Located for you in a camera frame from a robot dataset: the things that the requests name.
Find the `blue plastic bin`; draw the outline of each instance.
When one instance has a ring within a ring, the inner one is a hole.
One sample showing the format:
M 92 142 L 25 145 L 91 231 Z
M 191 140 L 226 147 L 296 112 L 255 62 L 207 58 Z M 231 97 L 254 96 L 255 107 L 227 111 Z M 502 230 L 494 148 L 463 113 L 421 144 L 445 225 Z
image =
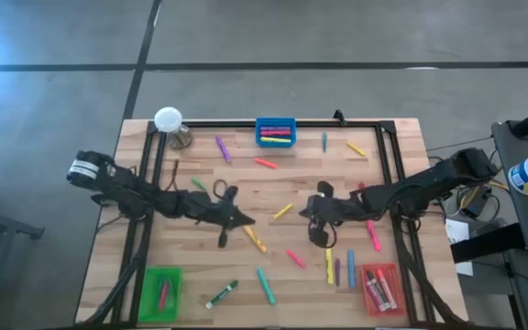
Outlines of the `blue plastic bin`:
M 291 142 L 260 141 L 260 127 L 290 127 Z M 294 118 L 256 118 L 256 143 L 262 148 L 290 148 L 297 141 L 297 121 Z

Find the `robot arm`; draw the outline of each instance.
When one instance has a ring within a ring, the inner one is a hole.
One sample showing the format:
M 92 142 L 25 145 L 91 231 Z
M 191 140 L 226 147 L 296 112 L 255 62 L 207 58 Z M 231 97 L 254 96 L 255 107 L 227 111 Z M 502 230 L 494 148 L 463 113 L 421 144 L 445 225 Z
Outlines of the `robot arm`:
M 130 219 L 141 219 L 150 207 L 154 207 L 168 218 L 186 216 L 196 220 L 197 224 L 204 221 L 221 226 L 220 248 L 226 245 L 227 230 L 256 223 L 234 206 L 236 186 L 225 187 L 221 199 L 213 203 L 207 192 L 169 191 L 170 186 L 162 190 L 131 170 L 116 165 L 110 156 L 94 151 L 77 153 L 67 180 L 77 187 L 99 192 L 91 199 L 101 206 L 107 201 L 117 203 L 119 211 Z
M 329 234 L 325 232 L 325 225 L 329 225 L 335 235 L 334 226 L 341 226 L 344 221 L 379 220 L 393 206 L 400 215 L 418 217 L 433 199 L 459 185 L 481 185 L 497 173 L 498 169 L 484 151 L 467 148 L 392 185 L 375 185 L 350 192 L 348 199 L 334 198 L 333 187 L 320 181 L 317 185 L 319 194 L 309 197 L 307 207 L 300 215 L 310 220 L 309 239 L 318 247 L 330 248 L 337 237 L 328 246 Z

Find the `wooden tabletop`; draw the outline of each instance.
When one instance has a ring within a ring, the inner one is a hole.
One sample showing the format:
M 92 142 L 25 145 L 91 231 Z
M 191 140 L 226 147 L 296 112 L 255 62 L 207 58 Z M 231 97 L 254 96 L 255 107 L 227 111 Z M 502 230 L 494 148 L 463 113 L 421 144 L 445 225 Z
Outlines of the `wooden tabletop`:
M 396 122 L 404 169 L 407 175 L 429 166 L 419 122 L 414 118 Z M 141 158 L 147 120 L 124 122 L 117 145 L 115 161 L 130 167 Z M 171 179 L 174 160 L 180 160 L 176 182 L 179 189 L 195 190 L 191 177 L 201 179 L 210 190 L 217 179 L 239 188 L 236 205 L 256 220 L 257 236 L 268 248 L 262 254 L 243 230 L 229 233 L 227 247 L 217 247 L 220 228 L 186 219 L 166 219 L 155 215 L 148 253 L 148 267 L 182 268 L 181 307 L 176 326 L 375 326 L 407 325 L 404 317 L 370 317 L 362 300 L 359 280 L 355 289 L 347 287 L 347 250 L 356 251 L 356 264 L 396 263 L 391 220 L 388 213 L 376 228 L 382 251 L 374 250 L 363 223 L 349 222 L 337 228 L 338 242 L 334 258 L 341 262 L 341 286 L 327 284 L 325 251 L 309 242 L 308 219 L 298 215 L 307 197 L 316 193 L 319 181 L 335 187 L 335 196 L 347 198 L 360 182 L 383 184 L 375 133 L 369 128 L 299 128 L 292 148 L 259 148 L 249 128 L 194 128 L 194 140 L 181 151 L 167 149 L 161 169 L 160 186 Z M 327 152 L 321 148 L 322 132 L 329 136 Z M 226 163 L 215 143 L 215 134 L 227 146 L 231 163 Z M 391 173 L 394 162 L 388 135 L 385 135 Z M 366 153 L 361 157 L 346 145 L 351 141 Z M 278 164 L 272 170 L 254 162 L 261 157 Z M 148 166 L 148 180 L 153 172 Z M 272 216 L 285 205 L 294 207 L 284 216 Z M 107 208 L 101 223 L 117 215 Z M 95 238 L 87 270 L 77 321 L 90 316 L 116 283 L 122 258 L 127 221 L 107 226 Z M 444 221 L 439 214 L 422 218 L 419 239 L 427 277 L 452 310 L 468 319 L 459 287 L 456 269 L 446 237 Z M 306 263 L 300 269 L 287 256 L 291 249 Z M 261 266 L 269 278 L 277 304 L 269 305 L 262 290 L 256 267 Z M 232 279 L 239 285 L 213 309 L 205 303 L 217 295 Z M 420 319 L 423 319 L 421 297 L 413 282 Z M 128 299 L 124 316 L 129 309 Z

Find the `concrete floor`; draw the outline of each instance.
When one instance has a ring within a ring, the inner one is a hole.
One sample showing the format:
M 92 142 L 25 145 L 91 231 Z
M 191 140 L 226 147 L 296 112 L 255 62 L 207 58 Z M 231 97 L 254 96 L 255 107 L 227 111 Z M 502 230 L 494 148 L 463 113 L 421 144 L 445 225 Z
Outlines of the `concrete floor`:
M 0 65 L 20 65 L 0 71 L 0 203 L 46 227 L 40 241 L 14 248 L 0 326 L 72 323 L 99 209 L 64 176 L 79 149 L 114 152 L 134 77 L 29 65 L 133 69 L 152 1 L 0 0 Z M 148 63 L 528 61 L 528 0 L 163 0 L 156 23 Z M 145 72 L 132 116 L 150 118 L 165 105 L 187 118 L 329 117 L 336 109 L 418 117 L 433 148 L 528 116 L 528 69 Z M 490 140 L 474 146 L 493 149 Z M 515 221 L 510 201 L 503 205 L 500 215 Z M 482 315 L 475 299 L 467 297 L 473 321 L 506 324 L 509 315 Z

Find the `red container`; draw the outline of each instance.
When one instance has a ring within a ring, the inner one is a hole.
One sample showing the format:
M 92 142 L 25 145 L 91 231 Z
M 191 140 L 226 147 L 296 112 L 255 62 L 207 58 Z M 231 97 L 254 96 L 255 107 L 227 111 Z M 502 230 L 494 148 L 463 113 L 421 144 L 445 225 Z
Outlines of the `red container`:
M 388 309 L 384 312 L 381 312 L 376 307 L 376 304 L 372 301 L 372 297 L 368 292 L 368 287 L 366 286 L 367 277 L 366 272 L 371 271 L 374 273 L 376 280 L 380 283 L 378 278 L 378 270 L 382 270 L 386 282 L 389 285 L 390 292 L 392 292 L 392 297 L 397 304 L 396 309 Z M 384 317 L 384 316 L 405 316 L 407 310 L 404 304 L 404 293 L 402 293 L 401 279 L 399 278 L 399 273 L 396 270 L 396 264 L 394 263 L 384 263 L 384 264 L 366 264 L 360 267 L 360 283 L 362 283 L 362 292 L 364 295 L 364 304 L 366 305 L 366 312 L 368 315 L 373 317 Z

